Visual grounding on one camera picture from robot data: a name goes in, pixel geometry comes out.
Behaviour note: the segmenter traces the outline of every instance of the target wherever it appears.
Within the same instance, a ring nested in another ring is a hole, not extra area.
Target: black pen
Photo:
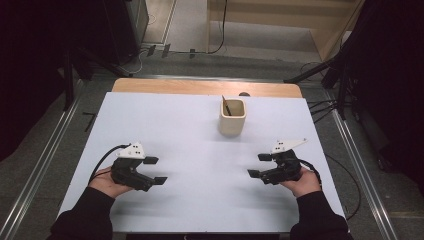
[[[222,101],[224,102],[225,108],[227,109],[228,115],[232,116],[230,108],[228,107],[227,101],[224,98],[224,95],[222,95]]]

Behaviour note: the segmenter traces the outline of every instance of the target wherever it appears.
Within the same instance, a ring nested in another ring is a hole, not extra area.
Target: square cup
[[[227,111],[224,100],[222,100],[219,114],[219,132],[225,136],[240,135],[246,119],[246,105],[241,99],[227,99],[225,102],[227,102],[231,114]]]

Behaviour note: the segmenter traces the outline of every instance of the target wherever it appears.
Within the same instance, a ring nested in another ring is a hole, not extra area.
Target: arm
[[[130,190],[113,182],[110,168],[100,170],[74,208],[60,214],[48,239],[112,239],[110,209],[117,196]]]
[[[351,239],[346,220],[335,214],[321,191],[315,174],[305,168],[299,181],[282,182],[297,197],[299,223],[290,231],[290,239]]]

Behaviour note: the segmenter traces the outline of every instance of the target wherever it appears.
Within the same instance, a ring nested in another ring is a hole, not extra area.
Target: white plastic part
[[[290,149],[293,149],[299,145],[304,144],[308,140],[306,138],[302,140],[278,140],[277,144],[272,148],[271,154],[287,152]]]
[[[143,146],[140,142],[135,142],[129,147],[121,150],[118,154],[118,157],[121,158],[133,158],[133,159],[145,159],[146,154],[144,154]]]

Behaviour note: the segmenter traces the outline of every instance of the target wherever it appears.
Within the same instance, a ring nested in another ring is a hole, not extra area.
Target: black sweater
[[[112,239],[110,209],[115,199],[87,187],[75,207],[60,214],[51,228],[49,240]],[[351,239],[345,219],[336,215],[322,191],[297,199],[299,223],[290,231],[291,240]]]

